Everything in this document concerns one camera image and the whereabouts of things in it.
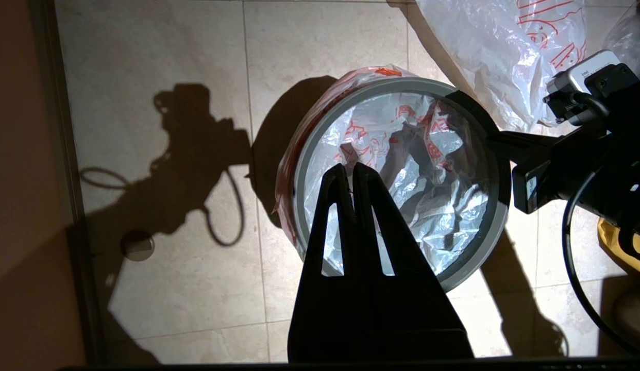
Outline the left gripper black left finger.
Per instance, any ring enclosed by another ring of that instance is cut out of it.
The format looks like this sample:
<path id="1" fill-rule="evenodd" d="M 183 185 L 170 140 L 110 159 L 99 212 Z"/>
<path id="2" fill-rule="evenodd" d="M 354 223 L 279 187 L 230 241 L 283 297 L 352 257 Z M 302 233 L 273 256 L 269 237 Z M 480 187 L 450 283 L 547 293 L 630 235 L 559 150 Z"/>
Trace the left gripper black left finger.
<path id="1" fill-rule="evenodd" d="M 290 362 L 371 362 L 372 279 L 375 246 L 367 223 L 368 167 L 356 164 L 349 182 L 338 164 L 325 173 L 311 226 L 308 249 L 289 330 Z M 325 276 L 323 252 L 329 211 L 336 206 L 344 274 Z"/>

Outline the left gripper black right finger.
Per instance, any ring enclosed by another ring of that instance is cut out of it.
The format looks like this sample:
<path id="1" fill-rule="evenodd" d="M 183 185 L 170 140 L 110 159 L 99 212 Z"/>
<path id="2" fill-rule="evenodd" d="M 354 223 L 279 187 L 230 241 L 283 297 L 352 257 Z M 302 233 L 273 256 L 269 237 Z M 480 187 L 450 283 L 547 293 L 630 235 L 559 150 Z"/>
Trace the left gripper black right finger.
<path id="1" fill-rule="evenodd" d="M 377 171 L 353 169 L 363 324 L 386 361 L 473 359 L 466 329 Z"/>

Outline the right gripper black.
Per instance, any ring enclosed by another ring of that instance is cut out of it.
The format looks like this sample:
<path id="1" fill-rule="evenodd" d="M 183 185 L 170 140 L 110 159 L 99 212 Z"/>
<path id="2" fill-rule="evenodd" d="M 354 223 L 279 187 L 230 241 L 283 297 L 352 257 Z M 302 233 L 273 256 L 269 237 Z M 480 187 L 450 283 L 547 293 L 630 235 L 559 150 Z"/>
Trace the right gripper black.
<path id="1" fill-rule="evenodd" d="M 551 106 L 583 108 L 589 117 L 566 136 L 500 131 L 487 111 L 462 91 L 443 96 L 476 124 L 494 154 L 516 164 L 513 201 L 531 214 L 568 200 L 620 229 L 640 235 L 640 82 L 594 85 L 594 92 L 554 92 Z"/>

